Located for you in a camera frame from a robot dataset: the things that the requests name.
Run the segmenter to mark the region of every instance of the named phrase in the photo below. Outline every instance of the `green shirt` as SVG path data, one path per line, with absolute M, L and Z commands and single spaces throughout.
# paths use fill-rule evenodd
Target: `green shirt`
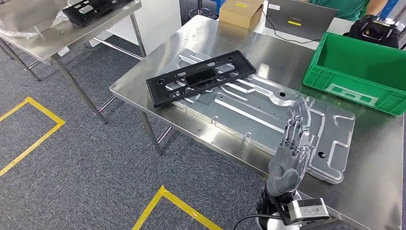
M 338 9 L 336 17 L 356 21 L 364 7 L 365 0 L 309 0 L 311 4 Z

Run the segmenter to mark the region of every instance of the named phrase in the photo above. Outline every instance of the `black license plate frame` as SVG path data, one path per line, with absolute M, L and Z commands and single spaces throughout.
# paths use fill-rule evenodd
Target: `black license plate frame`
M 222 72 L 221 67 L 230 70 Z M 186 97 L 196 96 L 222 84 L 256 73 L 256 69 L 239 51 L 229 52 L 146 80 L 154 107 Z M 168 89 L 167 84 L 181 81 L 184 86 Z

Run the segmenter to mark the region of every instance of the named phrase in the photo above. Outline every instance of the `aluminum plate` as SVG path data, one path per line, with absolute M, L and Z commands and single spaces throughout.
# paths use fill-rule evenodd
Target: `aluminum plate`
M 162 73 L 210 58 L 185 49 Z M 168 85 L 168 90 L 183 85 L 177 84 Z M 173 104 L 273 156 L 283 139 L 288 109 L 303 99 L 311 112 L 309 132 L 314 145 L 307 172 L 320 180 L 339 184 L 355 124 L 355 115 L 349 111 L 255 74 Z

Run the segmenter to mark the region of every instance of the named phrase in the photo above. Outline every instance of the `black tray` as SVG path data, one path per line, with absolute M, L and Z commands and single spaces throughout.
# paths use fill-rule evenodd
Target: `black tray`
M 83 0 L 73 6 L 63 9 L 62 12 L 66 14 L 71 23 L 84 27 L 93 20 L 96 20 L 131 1 L 132 0 Z
M 191 97 L 257 71 L 239 50 L 147 80 L 154 107 Z M 171 90 L 167 84 L 183 85 Z

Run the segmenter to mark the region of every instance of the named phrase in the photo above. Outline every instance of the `cardboard box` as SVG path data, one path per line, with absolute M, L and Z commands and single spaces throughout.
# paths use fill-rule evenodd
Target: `cardboard box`
M 261 19 L 263 0 L 227 0 L 219 21 L 252 30 Z

